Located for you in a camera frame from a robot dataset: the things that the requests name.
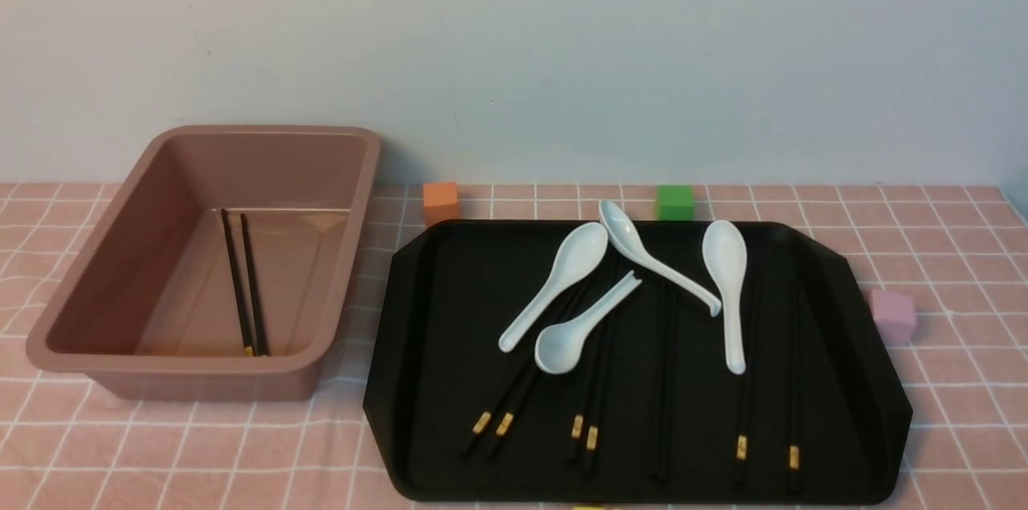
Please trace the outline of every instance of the pink cube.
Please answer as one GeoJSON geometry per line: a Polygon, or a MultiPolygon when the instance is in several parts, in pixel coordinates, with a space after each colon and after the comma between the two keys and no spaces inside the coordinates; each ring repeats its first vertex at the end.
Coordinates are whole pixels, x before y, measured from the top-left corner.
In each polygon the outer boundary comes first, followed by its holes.
{"type": "Polygon", "coordinates": [[[895,291],[871,291],[871,314],[886,345],[903,345],[917,327],[914,298],[895,291]]]}

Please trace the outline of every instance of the foam block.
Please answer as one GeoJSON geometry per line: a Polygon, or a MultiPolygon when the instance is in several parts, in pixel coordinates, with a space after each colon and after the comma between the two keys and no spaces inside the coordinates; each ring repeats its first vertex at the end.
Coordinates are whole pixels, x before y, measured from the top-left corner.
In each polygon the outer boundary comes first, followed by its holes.
{"type": "Polygon", "coordinates": [[[456,183],[427,183],[421,192],[425,199],[425,225],[431,227],[448,218],[461,217],[461,204],[456,197],[456,183]]]}
{"type": "Polygon", "coordinates": [[[696,211],[691,185],[658,185],[654,203],[657,221],[692,221],[696,211]]]}
{"type": "Polygon", "coordinates": [[[895,291],[871,291],[871,313],[886,345],[903,345],[917,327],[914,298],[895,291]]]}

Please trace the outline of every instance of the orange cube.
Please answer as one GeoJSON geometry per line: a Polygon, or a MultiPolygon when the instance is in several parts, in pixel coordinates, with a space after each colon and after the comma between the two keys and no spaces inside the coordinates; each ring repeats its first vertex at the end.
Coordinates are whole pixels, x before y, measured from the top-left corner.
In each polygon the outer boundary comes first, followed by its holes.
{"type": "Polygon", "coordinates": [[[456,183],[427,183],[421,191],[425,198],[425,225],[431,227],[448,218],[461,217],[461,204],[456,198],[456,183]]]}

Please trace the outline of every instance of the spoon handle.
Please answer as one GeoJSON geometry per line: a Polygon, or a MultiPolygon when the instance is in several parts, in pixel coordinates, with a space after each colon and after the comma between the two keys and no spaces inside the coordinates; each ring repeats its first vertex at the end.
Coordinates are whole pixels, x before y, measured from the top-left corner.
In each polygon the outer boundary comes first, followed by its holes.
{"type": "Polygon", "coordinates": [[[628,271],[625,274],[625,277],[621,277],[621,281],[607,291],[602,297],[598,298],[591,307],[583,312],[581,316],[566,323],[576,324],[576,327],[579,328],[579,335],[582,336],[584,342],[585,338],[588,337],[589,333],[594,330],[599,322],[612,309],[617,307],[625,297],[628,297],[629,293],[635,291],[635,287],[638,287],[641,283],[642,280],[635,277],[635,271],[628,271]]]}
{"type": "Polygon", "coordinates": [[[725,364],[729,371],[741,375],[746,371],[746,357],[742,351],[742,323],[739,296],[725,296],[725,364]]]}
{"type": "Polygon", "coordinates": [[[544,284],[543,288],[536,294],[536,297],[524,306],[524,309],[521,309],[518,317],[514,318],[514,321],[500,335],[500,351],[509,354],[511,350],[514,350],[518,341],[521,341],[524,334],[528,332],[528,329],[539,319],[539,316],[543,315],[546,307],[553,302],[557,295],[560,295],[561,291],[561,288],[552,285],[550,282],[544,284]]]}
{"type": "Polygon", "coordinates": [[[721,313],[721,299],[718,299],[715,294],[707,291],[701,284],[668,267],[657,258],[653,259],[653,264],[650,265],[649,269],[653,269],[653,272],[664,277],[664,279],[698,297],[700,301],[705,302],[710,307],[710,317],[717,317],[721,313]]]}

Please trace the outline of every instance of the white wall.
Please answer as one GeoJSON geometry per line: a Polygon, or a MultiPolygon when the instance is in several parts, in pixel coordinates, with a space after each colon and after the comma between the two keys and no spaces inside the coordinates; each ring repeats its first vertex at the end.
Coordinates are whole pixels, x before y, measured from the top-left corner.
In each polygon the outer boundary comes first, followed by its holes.
{"type": "Polygon", "coordinates": [[[390,180],[1013,182],[1028,0],[0,0],[0,178],[221,122],[390,180]]]}

